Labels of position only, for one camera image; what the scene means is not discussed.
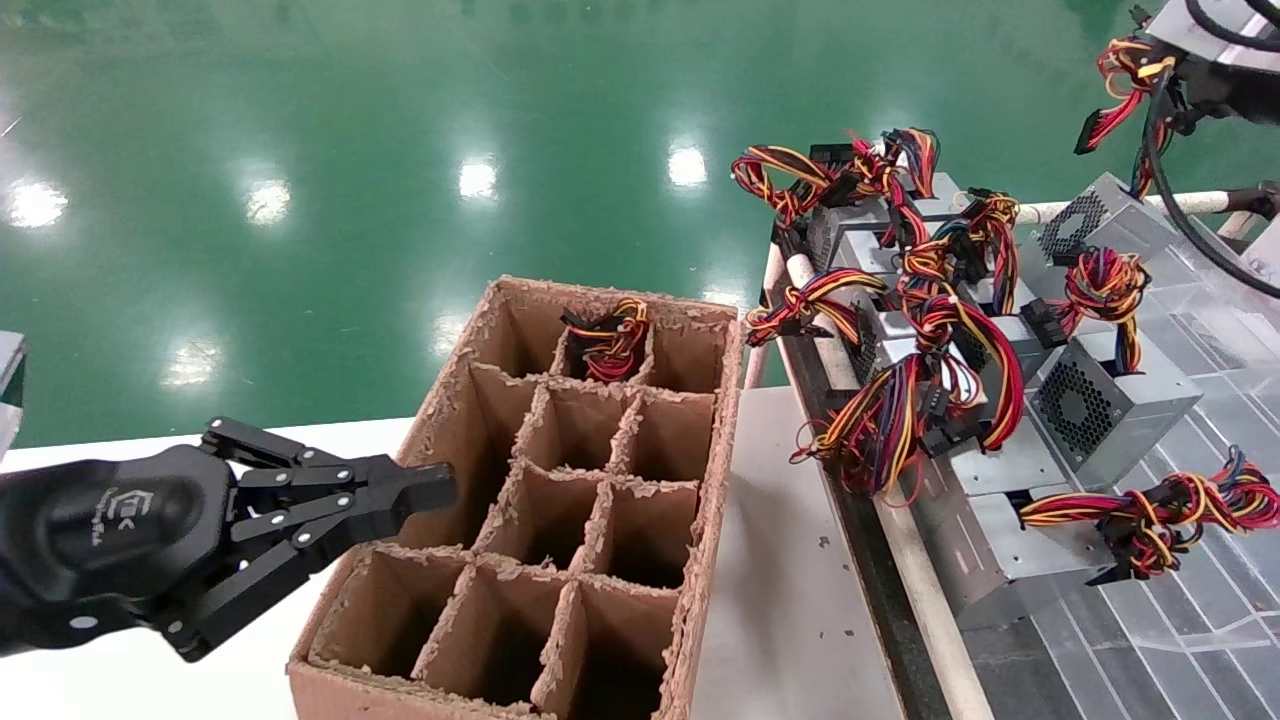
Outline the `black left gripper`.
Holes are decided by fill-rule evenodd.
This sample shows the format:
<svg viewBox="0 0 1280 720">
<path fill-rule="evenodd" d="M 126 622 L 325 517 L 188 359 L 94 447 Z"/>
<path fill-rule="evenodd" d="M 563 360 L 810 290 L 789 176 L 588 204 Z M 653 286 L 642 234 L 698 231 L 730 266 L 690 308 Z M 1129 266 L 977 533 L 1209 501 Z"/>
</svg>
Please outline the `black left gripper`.
<svg viewBox="0 0 1280 720">
<path fill-rule="evenodd" d="M 308 502 L 230 525 L 234 482 L 244 501 Z M 457 498 L 448 462 L 338 457 L 230 418 L 200 447 L 6 473 L 3 653 L 148 628 L 198 662 L 348 550 Z"/>
</svg>

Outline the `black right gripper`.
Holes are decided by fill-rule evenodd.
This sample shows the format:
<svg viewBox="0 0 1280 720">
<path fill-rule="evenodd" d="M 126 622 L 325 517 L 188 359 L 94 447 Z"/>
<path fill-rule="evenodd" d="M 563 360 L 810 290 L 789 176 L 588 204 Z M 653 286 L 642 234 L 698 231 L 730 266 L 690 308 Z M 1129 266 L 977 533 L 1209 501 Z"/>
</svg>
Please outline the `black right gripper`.
<svg viewBox="0 0 1280 720">
<path fill-rule="evenodd" d="M 1172 109 L 1166 117 L 1175 126 L 1197 126 L 1213 118 L 1240 118 L 1258 126 L 1279 124 L 1279 76 L 1216 61 L 1178 50 L 1172 54 L 1169 97 Z"/>
</svg>

